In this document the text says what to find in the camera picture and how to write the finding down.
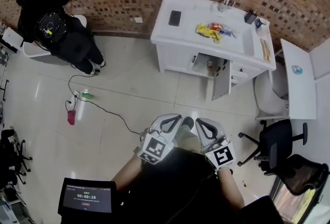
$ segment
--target digital timer display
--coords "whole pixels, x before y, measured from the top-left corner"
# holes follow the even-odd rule
[[[67,185],[63,206],[83,211],[111,213],[111,188]]]

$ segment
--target shoe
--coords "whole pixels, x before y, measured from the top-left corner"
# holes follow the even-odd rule
[[[105,56],[102,54],[103,62],[100,64],[101,69],[104,69],[107,67],[107,61],[105,60]]]
[[[191,117],[185,117],[181,125],[187,125],[191,130],[194,127],[195,122]]]
[[[98,75],[100,73],[99,69],[94,69],[90,74],[91,75]]]

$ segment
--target person in black clothing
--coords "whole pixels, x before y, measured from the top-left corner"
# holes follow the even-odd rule
[[[283,223],[269,196],[244,206],[230,169],[215,173],[200,153],[193,124],[190,117],[183,121],[179,148],[160,163],[133,155],[112,179],[122,204],[120,223]]]
[[[70,0],[16,0],[17,4],[22,7],[21,15],[18,22],[19,33],[24,41],[32,43],[36,41],[36,26],[38,21],[50,10],[56,9],[63,13],[65,20],[70,25],[70,32],[79,33],[80,38],[73,35],[67,42],[67,45],[61,45],[59,49],[49,51],[72,63],[79,70],[87,74],[98,74],[100,71],[94,69],[93,63],[100,66],[101,69],[106,67],[105,59],[97,48],[92,34],[82,26],[79,19],[71,17],[65,13],[64,6],[68,5]]]

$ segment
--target smartphone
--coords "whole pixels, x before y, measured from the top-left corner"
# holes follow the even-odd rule
[[[180,24],[180,18],[181,18],[181,11],[172,10],[170,15],[169,25],[178,27]]]

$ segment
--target faucet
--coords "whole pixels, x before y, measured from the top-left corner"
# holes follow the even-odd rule
[[[232,1],[231,4],[229,2],[230,2],[230,0],[224,0],[222,3],[220,3],[218,5],[218,10],[220,12],[223,12],[223,11],[225,11],[225,8],[227,8],[227,9],[232,8],[235,4],[235,1]]]

